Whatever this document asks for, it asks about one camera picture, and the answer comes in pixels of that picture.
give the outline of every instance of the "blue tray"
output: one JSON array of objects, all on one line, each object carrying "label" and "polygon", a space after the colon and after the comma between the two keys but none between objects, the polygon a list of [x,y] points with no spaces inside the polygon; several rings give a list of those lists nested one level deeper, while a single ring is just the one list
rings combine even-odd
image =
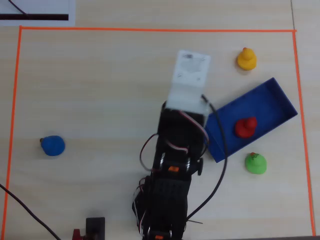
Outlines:
[{"label": "blue tray", "polygon": [[[219,108],[217,113],[224,129],[228,156],[298,114],[274,78]],[[256,117],[258,123],[254,135],[249,138],[237,137],[236,122],[249,117]],[[213,113],[209,115],[205,129],[210,139],[208,149],[218,163],[225,159],[225,152],[220,129]]]}]

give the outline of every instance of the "wire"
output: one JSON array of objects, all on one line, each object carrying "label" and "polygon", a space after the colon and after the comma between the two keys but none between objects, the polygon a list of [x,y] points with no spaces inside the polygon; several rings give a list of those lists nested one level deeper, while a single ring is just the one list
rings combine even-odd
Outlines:
[{"label": "wire", "polygon": [[216,109],[214,108],[214,106],[212,105],[212,103],[209,102],[209,100],[206,98],[205,95],[202,95],[201,97],[206,103],[209,103],[209,106],[210,106],[212,112],[214,113],[214,115],[216,117],[216,121],[217,121],[218,126],[220,128],[220,133],[221,133],[222,142],[223,142],[223,146],[224,146],[225,160],[224,160],[224,165],[223,165],[221,176],[220,176],[215,188],[213,189],[212,193],[207,197],[206,200],[204,200],[203,203],[201,203],[200,206],[198,206],[192,213],[189,214],[189,216],[186,218],[187,221],[193,215],[195,215],[200,209],[202,209],[204,207],[204,205],[206,205],[212,199],[212,197],[215,195],[215,193],[217,192],[217,190],[218,190],[218,188],[219,188],[219,186],[220,186],[220,184],[222,182],[222,179],[225,176],[225,172],[226,172],[226,168],[227,168],[227,162],[228,162],[228,147],[227,147],[226,135],[225,135],[224,129],[222,127],[222,124],[221,124],[220,118],[218,116],[218,113],[217,113]]},{"label": "wire", "polygon": [[144,237],[145,235],[141,232],[141,227],[142,227],[142,221],[144,220],[145,214],[146,214],[146,211],[144,211],[143,216],[142,216],[142,218],[141,218],[141,220],[140,220],[140,223],[139,223],[139,233],[140,233],[140,235],[143,236],[143,237]]},{"label": "wire", "polygon": [[22,11],[17,5],[15,5],[12,0],[8,0],[9,3],[11,3],[20,13],[22,13],[23,15],[27,16],[29,18],[29,15],[27,13],[25,13],[24,11]]},{"label": "wire", "polygon": [[206,142],[209,143],[209,136],[208,136],[208,133],[207,131],[204,129],[203,126],[201,126],[196,120],[194,120],[191,116],[189,116],[188,114],[186,114],[185,112],[183,111],[179,111],[179,113],[185,117],[186,119],[188,119],[191,123],[193,123],[196,127],[198,127],[201,132],[203,133],[203,135],[205,136],[206,138]]},{"label": "wire", "polygon": [[188,152],[189,152],[187,147],[176,146],[176,145],[172,144],[171,142],[169,142],[168,140],[166,140],[165,142],[172,149],[175,149],[175,150],[178,150],[178,151],[185,151],[185,154],[188,154]]},{"label": "wire", "polygon": [[135,217],[136,217],[136,224],[139,224],[139,218],[138,218],[138,211],[137,211],[137,207],[136,207],[136,192],[137,190],[140,188],[141,186],[143,186],[144,184],[139,184],[139,186],[134,190],[133,193],[133,206],[134,206],[134,213],[135,213]]},{"label": "wire", "polygon": [[157,133],[154,133],[154,134],[152,134],[152,135],[147,139],[147,141],[143,144],[143,146],[142,146],[142,148],[141,148],[141,151],[140,151],[140,155],[139,155],[140,163],[141,163],[142,167],[143,167],[145,170],[149,171],[149,172],[152,172],[152,168],[147,168],[146,165],[144,164],[144,162],[142,161],[142,152],[144,151],[144,149],[145,149],[146,145],[148,144],[148,142],[149,142],[154,136],[156,136],[156,135],[158,135],[158,134],[157,134]]},{"label": "wire", "polygon": [[143,177],[143,178],[141,178],[140,181],[139,181],[139,188],[140,188],[140,191],[141,191],[141,192],[144,192],[144,190],[143,190],[142,187],[145,185],[145,184],[141,184],[141,181],[142,181],[142,180],[146,181],[145,179],[146,179],[146,178]]},{"label": "wire", "polygon": [[47,229],[55,239],[61,240],[61,238],[58,237],[57,234],[55,234],[55,232],[50,229],[50,227],[48,227],[43,221],[41,221],[19,198],[17,198],[12,192],[6,189],[1,183],[0,188],[6,191],[6,193],[9,194],[14,200],[16,200],[31,215],[31,217],[33,217],[38,223],[44,226],[44,228]]}]

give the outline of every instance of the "orange tape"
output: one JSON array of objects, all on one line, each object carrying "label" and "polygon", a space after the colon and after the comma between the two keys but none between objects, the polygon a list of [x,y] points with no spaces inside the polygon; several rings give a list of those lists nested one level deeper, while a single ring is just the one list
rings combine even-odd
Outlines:
[{"label": "orange tape", "polygon": [[304,114],[304,104],[303,104],[303,101],[302,101],[302,91],[301,91],[301,82],[300,82],[300,73],[299,73],[297,41],[296,41],[296,33],[295,32],[292,32],[292,40],[293,40],[293,51],[294,51],[296,81],[297,81],[298,93],[299,93],[299,105],[300,105],[302,135],[303,135],[303,145],[304,145],[306,181],[307,181],[307,184],[308,184],[308,197],[309,197],[309,210],[310,210],[311,230],[312,230],[312,236],[316,236],[315,216],[314,216],[313,196],[312,196],[310,166],[309,166],[309,154],[308,154],[308,144],[307,144],[307,134],[306,134],[306,123],[305,123],[305,114]]},{"label": "orange tape", "polygon": [[121,27],[46,27],[23,26],[25,30],[82,30],[82,31],[131,31],[131,32],[173,32],[173,33],[293,33],[295,29],[161,29]]},{"label": "orange tape", "polygon": [[[302,99],[302,91],[301,91],[297,43],[296,43],[296,34],[295,34],[297,32],[297,30],[295,30],[295,29],[152,29],[152,28],[113,28],[113,27],[19,26],[19,35],[18,35],[16,60],[15,60],[13,97],[12,97],[9,152],[8,152],[8,163],[7,163],[6,184],[5,184],[5,187],[7,189],[9,189],[9,185],[10,185],[11,159],[12,159],[13,138],[14,138],[16,96],[17,96],[22,30],[76,30],[76,31],[81,30],[81,31],[131,31],[131,32],[174,32],[174,33],[292,33],[296,79],[297,79],[299,105],[300,105],[301,122],[302,122],[302,134],[303,134],[303,144],[304,144],[304,154],[305,154],[305,167],[306,167],[306,176],[307,176],[310,221],[311,221],[312,235],[316,236],[315,218],[314,218],[314,210],[313,210],[313,196],[312,196],[310,166],[309,166],[309,155],[308,155],[308,145],[307,145],[307,135],[306,135],[306,125],[305,125],[305,117],[304,117],[304,107],[303,107],[303,99]],[[2,218],[1,240],[5,239],[7,208],[8,208],[8,194],[5,193],[3,218]]]},{"label": "orange tape", "polygon": [[[20,26],[19,35],[18,35],[18,45],[16,49],[16,59],[15,59],[14,85],[13,85],[12,110],[11,110],[11,126],[10,126],[10,142],[9,142],[8,164],[6,169],[6,183],[5,183],[6,189],[9,189],[9,183],[10,183],[11,156],[12,156],[12,146],[13,146],[14,128],[15,128],[15,111],[16,111],[16,96],[17,96],[20,48],[21,48],[21,35],[22,35],[22,27]],[[1,240],[5,240],[7,207],[8,207],[8,193],[6,192],[4,195]]]}]

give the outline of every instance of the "black base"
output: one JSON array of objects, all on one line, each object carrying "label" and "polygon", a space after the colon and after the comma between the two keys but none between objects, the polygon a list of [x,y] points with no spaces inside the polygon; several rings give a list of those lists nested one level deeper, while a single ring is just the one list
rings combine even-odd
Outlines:
[{"label": "black base", "polygon": [[105,240],[106,219],[104,217],[89,217],[85,219],[85,236],[87,239]]}]

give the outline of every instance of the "white label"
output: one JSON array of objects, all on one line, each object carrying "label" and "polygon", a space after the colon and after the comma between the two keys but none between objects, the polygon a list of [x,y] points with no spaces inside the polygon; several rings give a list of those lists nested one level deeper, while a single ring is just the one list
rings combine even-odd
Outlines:
[{"label": "white label", "polygon": [[203,88],[206,84],[210,60],[209,55],[180,50],[172,83]]}]

